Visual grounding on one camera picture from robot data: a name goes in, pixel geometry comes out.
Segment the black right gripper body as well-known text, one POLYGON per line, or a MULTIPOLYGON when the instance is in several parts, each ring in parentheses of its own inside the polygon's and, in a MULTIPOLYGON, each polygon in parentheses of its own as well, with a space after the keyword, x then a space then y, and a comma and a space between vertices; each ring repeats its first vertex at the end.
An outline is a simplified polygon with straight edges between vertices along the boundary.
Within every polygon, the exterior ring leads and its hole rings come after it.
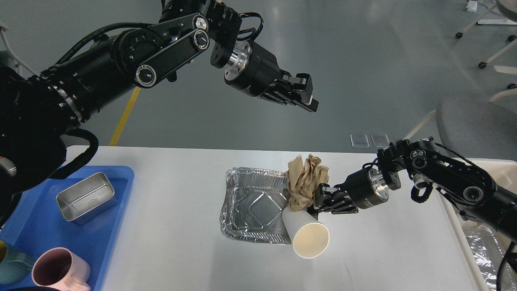
POLYGON ((375 168, 363 168, 350 174, 339 188, 347 192, 360 209, 378 206, 389 199, 389 187, 375 168))

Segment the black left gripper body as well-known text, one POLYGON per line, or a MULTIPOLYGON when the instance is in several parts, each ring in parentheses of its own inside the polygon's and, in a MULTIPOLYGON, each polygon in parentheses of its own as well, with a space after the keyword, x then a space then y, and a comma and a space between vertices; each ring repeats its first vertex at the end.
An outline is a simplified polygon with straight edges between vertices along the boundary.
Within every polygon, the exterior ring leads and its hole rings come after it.
POLYGON ((251 97, 286 97, 286 74, 276 57, 259 44, 238 41, 225 68, 225 83, 251 97))

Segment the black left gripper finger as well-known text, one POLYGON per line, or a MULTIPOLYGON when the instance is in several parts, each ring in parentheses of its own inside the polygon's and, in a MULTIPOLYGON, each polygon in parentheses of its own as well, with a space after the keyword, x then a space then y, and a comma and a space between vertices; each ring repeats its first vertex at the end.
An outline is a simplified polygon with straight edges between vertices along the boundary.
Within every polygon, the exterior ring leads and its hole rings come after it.
POLYGON ((297 106, 308 112, 316 112, 319 107, 319 102, 315 98, 310 97, 309 103, 304 103, 299 94, 292 92, 284 94, 281 91, 266 91, 258 97, 280 105, 297 106))
POLYGON ((301 72, 292 76, 284 73, 282 80, 287 84, 287 98, 298 106, 315 106, 313 97, 312 77, 309 73, 301 72))

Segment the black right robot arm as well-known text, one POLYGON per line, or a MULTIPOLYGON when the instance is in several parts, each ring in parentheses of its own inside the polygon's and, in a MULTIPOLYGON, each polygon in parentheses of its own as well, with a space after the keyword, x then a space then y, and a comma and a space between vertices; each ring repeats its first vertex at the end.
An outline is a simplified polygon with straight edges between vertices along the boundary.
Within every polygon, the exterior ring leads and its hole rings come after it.
POLYGON ((484 169, 467 158, 453 159, 441 154, 441 144, 432 137, 411 142, 408 139, 379 149, 376 159, 334 186, 319 182, 315 201, 306 209, 318 214, 352 214, 360 209, 378 206, 388 200, 390 190, 401 187, 399 171, 406 170, 414 186, 411 199, 428 200, 433 190, 454 206, 464 220, 481 222, 510 239, 496 275, 496 289, 502 289, 502 271, 506 264, 516 269, 517 197, 499 186, 484 169))

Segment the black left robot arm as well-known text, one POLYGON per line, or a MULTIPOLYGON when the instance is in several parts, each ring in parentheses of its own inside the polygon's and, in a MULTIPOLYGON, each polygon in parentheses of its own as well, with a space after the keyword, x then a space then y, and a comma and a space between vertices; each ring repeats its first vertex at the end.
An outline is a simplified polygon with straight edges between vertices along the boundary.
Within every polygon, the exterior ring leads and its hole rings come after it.
POLYGON ((210 62, 244 94, 315 112, 311 75, 279 67, 256 43, 264 22, 219 0, 163 0, 158 23, 114 23, 88 34, 53 66, 22 77, 1 65, 1 225, 21 195, 63 180, 94 157, 98 138, 80 126, 134 88, 175 82, 177 70, 215 42, 210 62))

